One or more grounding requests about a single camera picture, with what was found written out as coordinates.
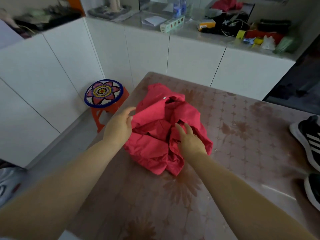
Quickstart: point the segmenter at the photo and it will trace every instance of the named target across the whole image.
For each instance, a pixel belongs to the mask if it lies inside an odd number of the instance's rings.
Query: black shoe with white stripes
[[[320,175],[311,173],[304,180],[304,188],[311,204],[320,211]]]
[[[290,125],[290,132],[306,150],[309,163],[320,172],[320,126],[318,116],[310,116],[307,120]]]

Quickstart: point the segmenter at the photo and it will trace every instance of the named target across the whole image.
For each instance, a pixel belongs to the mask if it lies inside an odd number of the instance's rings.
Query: stool
[[[121,83],[110,79],[96,81],[87,89],[84,102],[91,107],[98,133],[105,126],[99,121],[102,111],[114,114],[128,97],[129,92],[126,88]]]

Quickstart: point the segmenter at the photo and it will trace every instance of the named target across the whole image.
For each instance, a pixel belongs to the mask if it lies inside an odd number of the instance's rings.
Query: forearm
[[[188,161],[239,240],[315,240],[296,220],[209,156]]]
[[[9,202],[0,210],[0,236],[57,239],[119,149],[100,141]]]

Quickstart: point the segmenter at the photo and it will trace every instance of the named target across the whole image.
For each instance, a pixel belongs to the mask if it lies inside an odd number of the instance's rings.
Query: red shirt
[[[199,111],[185,101],[183,94],[172,92],[161,83],[149,85],[147,95],[138,104],[125,150],[154,174],[168,170],[177,176],[184,160],[178,149],[180,136],[175,123],[183,128],[184,123],[189,124],[211,154],[213,143],[200,122]]]

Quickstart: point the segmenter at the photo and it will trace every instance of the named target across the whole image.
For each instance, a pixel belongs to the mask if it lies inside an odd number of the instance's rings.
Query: plastic bottle
[[[187,0],[181,0],[181,15],[186,15],[187,12]]]
[[[178,18],[181,16],[181,0],[174,0],[173,3],[173,17]]]

